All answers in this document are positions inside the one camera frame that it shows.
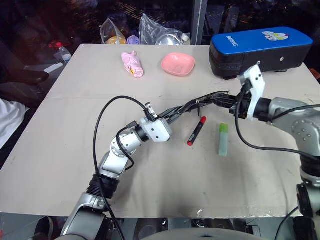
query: pink toy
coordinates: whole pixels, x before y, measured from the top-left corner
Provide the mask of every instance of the pink toy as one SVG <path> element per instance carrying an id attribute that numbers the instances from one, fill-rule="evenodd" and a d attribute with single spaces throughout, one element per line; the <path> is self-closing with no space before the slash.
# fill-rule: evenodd
<path id="1" fill-rule="evenodd" d="M 194 69 L 196 60 L 187 54 L 173 52 L 165 56 L 161 67 L 168 74 L 186 76 Z"/>
<path id="2" fill-rule="evenodd" d="M 135 51 L 131 53 L 123 52 L 121 54 L 122 62 L 125 70 L 131 73 L 134 77 L 140 78 L 144 74 L 140 59 Z"/>

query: water bottle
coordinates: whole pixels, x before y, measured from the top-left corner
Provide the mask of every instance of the water bottle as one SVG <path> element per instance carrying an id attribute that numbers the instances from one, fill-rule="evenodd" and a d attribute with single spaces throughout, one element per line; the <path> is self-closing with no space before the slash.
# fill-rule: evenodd
<path id="1" fill-rule="evenodd" d="M 56 47 L 58 48 L 58 52 L 59 52 L 61 58 L 67 64 L 72 57 L 70 52 L 68 51 L 68 49 L 66 49 L 64 46 L 62 46 L 61 42 L 57 42 Z"/>

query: robotic arm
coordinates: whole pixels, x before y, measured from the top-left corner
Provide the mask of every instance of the robotic arm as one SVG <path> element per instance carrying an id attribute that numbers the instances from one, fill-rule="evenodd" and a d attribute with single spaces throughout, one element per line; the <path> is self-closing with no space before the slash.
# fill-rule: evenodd
<path id="1" fill-rule="evenodd" d="M 240 81 L 242 89 L 237 96 L 229 95 L 227 91 L 214 92 L 191 100 L 183 106 L 170 108 L 159 115 L 151 104 L 147 103 L 148 114 L 153 117 L 142 118 L 139 124 L 129 124 L 128 132 L 111 141 L 110 151 L 100 162 L 99 173 L 104 195 L 108 199 L 112 198 L 129 160 L 119 145 L 131 156 L 149 139 L 156 143 L 166 142 L 172 134 L 169 124 L 184 113 L 195 109 L 199 113 L 200 108 L 215 104 L 229 109 L 237 118 L 248 118 L 251 121 L 256 118 L 295 138 L 299 151 L 306 153 L 300 155 L 303 183 L 296 186 L 299 210 L 305 217 L 313 219 L 320 239 L 320 112 L 313 108 L 286 112 L 307 104 L 279 97 L 273 100 L 262 98 L 265 81 L 257 65 L 241 75 Z M 93 175 L 87 191 L 81 195 L 65 223 L 59 240 L 96 240 L 106 234 L 109 227 L 106 226 L 103 212 L 107 212 L 108 208 L 102 198 L 98 181 L 98 177 Z"/>

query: green glue stick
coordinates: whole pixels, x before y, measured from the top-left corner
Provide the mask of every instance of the green glue stick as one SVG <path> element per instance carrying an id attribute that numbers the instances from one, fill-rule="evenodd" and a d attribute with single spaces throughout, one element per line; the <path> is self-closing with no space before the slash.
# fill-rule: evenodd
<path id="1" fill-rule="evenodd" d="M 219 131 L 219 156 L 226 157 L 228 155 L 228 124 L 221 123 Z"/>

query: red marker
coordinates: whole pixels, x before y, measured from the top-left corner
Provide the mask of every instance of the red marker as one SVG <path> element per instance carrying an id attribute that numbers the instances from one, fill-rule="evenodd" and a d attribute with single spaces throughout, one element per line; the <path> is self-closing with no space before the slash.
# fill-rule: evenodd
<path id="1" fill-rule="evenodd" d="M 189 146 L 192 146 L 196 140 L 196 138 L 198 137 L 202 127 L 204 126 L 205 122 L 207 121 L 207 118 L 205 116 L 203 116 L 199 122 L 199 124 L 196 126 L 195 130 L 193 131 L 192 135 L 190 136 L 187 144 Z"/>

